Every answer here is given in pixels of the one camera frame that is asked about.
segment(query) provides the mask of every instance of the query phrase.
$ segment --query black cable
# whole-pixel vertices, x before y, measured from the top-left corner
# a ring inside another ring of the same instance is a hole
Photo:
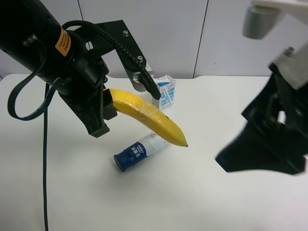
[[[29,83],[33,77],[43,68],[43,66],[46,63],[46,47],[45,45],[40,41],[40,40],[36,40],[37,44],[40,46],[40,48],[38,49],[39,51],[39,58],[40,58],[40,65],[39,68],[36,69],[34,72],[32,72],[27,78],[25,78],[23,81],[21,81],[19,84],[17,84],[14,89],[12,90],[10,96],[9,96],[9,100],[8,100],[8,111],[9,114],[15,118],[15,119],[19,119],[19,120],[23,120],[23,121],[28,121],[28,120],[32,120],[35,119],[37,117],[39,117],[42,113],[44,113],[44,111],[47,109],[47,107],[49,106],[49,104],[51,103],[52,97],[57,89],[57,87],[63,83],[68,82],[69,80],[67,79],[62,79],[62,78],[57,78],[50,90],[47,92],[47,95],[44,99],[44,102],[38,107],[38,109],[36,111],[34,111],[32,114],[27,115],[25,117],[19,117],[16,114],[15,111],[15,104],[16,104],[16,99],[18,94],[20,93],[20,91],[24,88],[24,86]]]
[[[45,87],[45,98],[49,92],[49,85]],[[48,217],[47,217],[47,128],[48,128],[48,109],[44,111],[44,135],[43,135],[43,200],[44,200],[44,225],[45,231],[48,231]]]
[[[141,75],[139,77],[140,83],[142,83],[145,87],[145,89],[157,100],[160,99],[160,92],[154,83],[154,80],[151,78],[150,74],[147,72],[147,70],[139,63],[139,61],[121,44],[119,43],[113,36],[111,36],[107,31],[102,29],[101,27],[87,22],[87,21],[70,21],[63,24],[63,28],[67,29],[71,26],[86,26],[92,30],[95,30],[98,34],[103,36],[108,42],[110,42],[115,49],[117,49],[119,52],[121,52],[129,61],[131,61],[137,69],[139,69]]]

